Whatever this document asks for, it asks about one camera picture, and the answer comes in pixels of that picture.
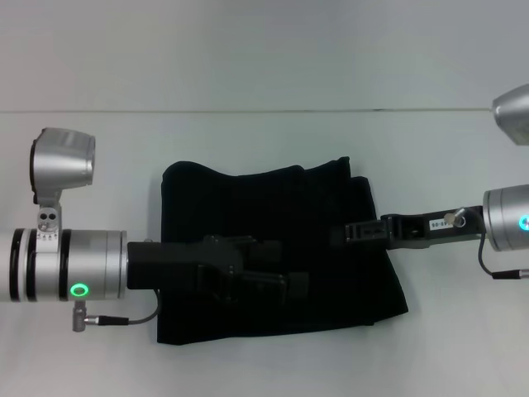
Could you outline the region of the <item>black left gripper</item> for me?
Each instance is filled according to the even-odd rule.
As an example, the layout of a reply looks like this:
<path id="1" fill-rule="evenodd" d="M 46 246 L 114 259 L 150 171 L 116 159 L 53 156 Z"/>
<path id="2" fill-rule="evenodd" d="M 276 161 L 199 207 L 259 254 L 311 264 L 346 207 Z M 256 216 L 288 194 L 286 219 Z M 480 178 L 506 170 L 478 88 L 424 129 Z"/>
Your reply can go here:
<path id="1" fill-rule="evenodd" d="M 244 271 L 246 265 L 277 265 L 278 241 L 252 236 L 231 240 L 209 237 L 200 242 L 129 242 L 126 287 L 156 289 L 250 307 L 282 307 L 304 302 L 307 272 L 287 274 Z"/>

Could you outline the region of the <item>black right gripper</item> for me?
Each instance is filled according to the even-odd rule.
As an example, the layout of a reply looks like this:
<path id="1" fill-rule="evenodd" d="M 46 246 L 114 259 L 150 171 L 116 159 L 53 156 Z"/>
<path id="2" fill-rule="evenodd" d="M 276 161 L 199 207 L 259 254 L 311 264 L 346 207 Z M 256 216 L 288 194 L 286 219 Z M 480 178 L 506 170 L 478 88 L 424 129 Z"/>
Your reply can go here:
<path id="1" fill-rule="evenodd" d="M 450 225 L 444 219 L 446 214 L 454 212 L 456 209 L 416 215 L 390 214 L 385 216 L 386 222 L 374 220 L 334 226 L 329 232 L 329 245 L 397 250 L 479 240 L 483 207 L 467 207 L 461 227 Z"/>

